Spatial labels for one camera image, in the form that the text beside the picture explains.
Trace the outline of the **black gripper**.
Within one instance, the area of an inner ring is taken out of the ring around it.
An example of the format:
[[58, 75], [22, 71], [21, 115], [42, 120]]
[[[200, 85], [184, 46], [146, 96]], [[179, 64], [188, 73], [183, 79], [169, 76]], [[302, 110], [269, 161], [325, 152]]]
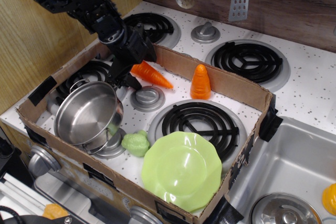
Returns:
[[140, 82], [131, 73], [131, 65], [140, 64], [143, 60], [156, 62], [157, 56], [142, 23], [134, 27], [123, 25], [121, 30], [109, 35], [104, 44], [112, 51], [111, 66], [107, 83], [113, 87], [131, 87], [142, 89]]

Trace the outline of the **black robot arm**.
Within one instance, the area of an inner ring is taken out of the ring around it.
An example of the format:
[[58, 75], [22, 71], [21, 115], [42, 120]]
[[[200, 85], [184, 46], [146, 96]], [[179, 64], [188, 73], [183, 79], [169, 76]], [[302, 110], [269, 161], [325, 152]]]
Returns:
[[108, 83], [112, 86], [142, 88], [130, 73], [134, 65], [142, 61], [156, 61], [154, 47], [142, 23], [127, 25], [111, 0], [34, 0], [49, 12], [67, 13], [79, 21], [91, 34], [114, 55], [108, 72]]

